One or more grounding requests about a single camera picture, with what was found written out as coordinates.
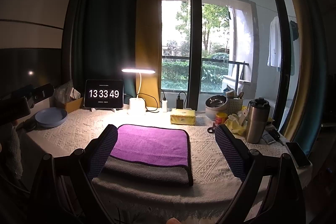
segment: scissors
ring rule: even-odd
[[[214,134],[214,133],[215,133],[215,129],[216,129],[216,124],[213,123],[213,124],[212,124],[212,127],[209,127],[209,128],[207,129],[207,131],[208,131],[208,133],[210,133],[210,134]]]

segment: charger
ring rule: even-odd
[[[181,99],[181,96],[177,96],[176,99],[176,108],[183,109],[183,99]]]
[[[168,108],[167,108],[168,101],[167,101],[166,94],[165,94],[164,90],[162,90],[162,92],[163,92],[162,112],[167,112],[168,111]]]

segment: hanging clothes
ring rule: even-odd
[[[294,44],[293,42],[299,38],[298,26],[294,21],[289,22],[291,34],[291,76],[295,74],[294,62]],[[277,67],[277,71],[281,70],[281,33],[278,16],[274,17],[269,26],[269,51],[268,66]]]
[[[281,67],[281,34],[279,17],[276,16],[269,26],[268,66]]]

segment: white textured tablecloth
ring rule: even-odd
[[[194,177],[192,187],[162,187],[145,183],[122,180],[111,175],[101,174],[93,184],[104,202],[107,210],[115,204],[124,210],[153,212],[161,216],[174,216],[185,219],[187,216],[209,218],[221,215],[234,197],[240,179],[233,176],[214,135],[207,132],[212,121],[205,114],[198,114],[196,126],[170,124],[170,113],[150,113],[134,117],[127,110],[112,112],[108,110],[76,110],[68,119],[56,128],[34,130],[21,134],[21,154],[23,161],[23,182],[30,188],[37,166],[44,153],[54,157],[70,155],[77,148],[85,148],[93,138],[97,138],[108,124],[116,127],[122,124],[137,124],[164,128],[180,128],[189,134],[191,163]],[[279,157],[287,152],[278,142],[271,145],[246,143],[248,148],[255,148],[263,155]],[[298,170],[302,187],[311,178],[311,166]],[[259,202],[267,188],[269,177],[264,177],[259,189],[256,203]]]

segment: sliding glass door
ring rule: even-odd
[[[162,0],[162,88],[186,91],[197,110],[227,87],[246,101],[265,97],[279,127],[291,70],[285,8],[284,0]]]

